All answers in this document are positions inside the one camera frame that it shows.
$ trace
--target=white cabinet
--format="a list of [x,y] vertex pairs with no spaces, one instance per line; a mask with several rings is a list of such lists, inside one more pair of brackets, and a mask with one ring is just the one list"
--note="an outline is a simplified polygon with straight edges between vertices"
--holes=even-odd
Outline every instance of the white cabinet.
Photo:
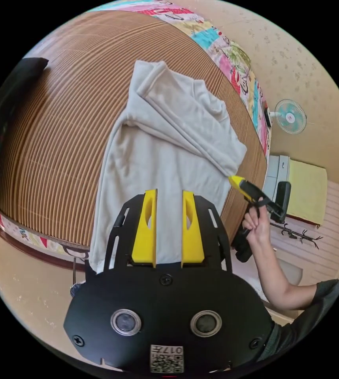
[[276,199],[277,185],[279,182],[289,180],[290,159],[285,155],[270,155],[267,174],[264,180],[263,192],[273,201]]

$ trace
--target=bed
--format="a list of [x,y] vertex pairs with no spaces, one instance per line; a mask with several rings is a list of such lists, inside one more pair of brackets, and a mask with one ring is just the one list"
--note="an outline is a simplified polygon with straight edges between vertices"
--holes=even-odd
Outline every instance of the bed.
[[[87,258],[102,157],[137,59],[164,60],[225,101],[248,148],[238,175],[263,186],[271,130],[249,58],[193,12],[168,2],[114,2],[56,29],[27,56],[49,64],[0,148],[0,228],[24,244]],[[230,240],[246,205],[230,191],[221,216]]]

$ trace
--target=wall fan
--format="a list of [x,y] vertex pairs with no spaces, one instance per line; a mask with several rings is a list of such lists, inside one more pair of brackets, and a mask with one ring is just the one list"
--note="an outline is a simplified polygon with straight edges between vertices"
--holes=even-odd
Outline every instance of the wall fan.
[[270,120],[275,118],[279,126],[289,134],[299,134],[307,125],[305,112],[294,100],[281,100],[277,103],[275,112],[270,112],[267,108],[267,113]]

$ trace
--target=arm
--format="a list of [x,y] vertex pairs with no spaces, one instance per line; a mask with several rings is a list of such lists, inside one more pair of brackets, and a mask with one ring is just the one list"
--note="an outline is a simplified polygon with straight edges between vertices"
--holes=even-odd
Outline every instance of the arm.
[[252,254],[263,292],[271,304],[281,310],[303,310],[312,303],[317,285],[290,284],[270,243],[252,247]]
[[301,341],[321,321],[339,295],[339,280],[322,281],[316,285],[315,296],[308,308],[292,324],[275,324],[267,345],[258,360],[282,353]]
[[295,286],[284,275],[270,243],[270,224],[266,207],[255,208],[245,215],[243,227],[250,229],[247,236],[259,273],[263,292],[269,302],[281,310],[308,307],[315,296],[317,286]]

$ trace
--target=sticker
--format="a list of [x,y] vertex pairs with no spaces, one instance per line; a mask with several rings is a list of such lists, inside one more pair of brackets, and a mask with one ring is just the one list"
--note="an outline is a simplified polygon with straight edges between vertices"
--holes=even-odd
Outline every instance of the sticker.
[[151,345],[150,369],[162,374],[184,372],[183,347]]

